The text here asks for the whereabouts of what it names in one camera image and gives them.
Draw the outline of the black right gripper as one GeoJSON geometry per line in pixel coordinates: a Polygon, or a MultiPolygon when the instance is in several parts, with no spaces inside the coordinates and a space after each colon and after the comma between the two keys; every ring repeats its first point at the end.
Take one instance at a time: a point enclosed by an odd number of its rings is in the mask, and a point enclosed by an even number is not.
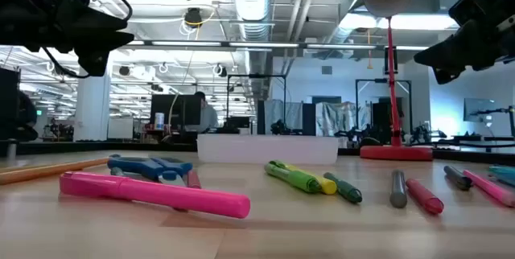
{"type": "Polygon", "coordinates": [[[453,35],[417,53],[414,61],[432,67],[437,84],[496,62],[514,61],[514,0],[472,0],[473,18],[453,35]]]}

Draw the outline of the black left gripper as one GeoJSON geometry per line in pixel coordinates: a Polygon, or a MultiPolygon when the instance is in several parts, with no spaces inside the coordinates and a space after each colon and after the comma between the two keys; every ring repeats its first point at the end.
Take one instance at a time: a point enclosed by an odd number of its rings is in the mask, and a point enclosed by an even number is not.
{"type": "Polygon", "coordinates": [[[88,9],[87,0],[1,0],[1,44],[31,51],[53,47],[78,51],[78,63],[90,76],[105,74],[109,52],[87,48],[87,39],[72,29],[74,23],[110,51],[134,40],[125,32],[127,21],[88,9]]]}

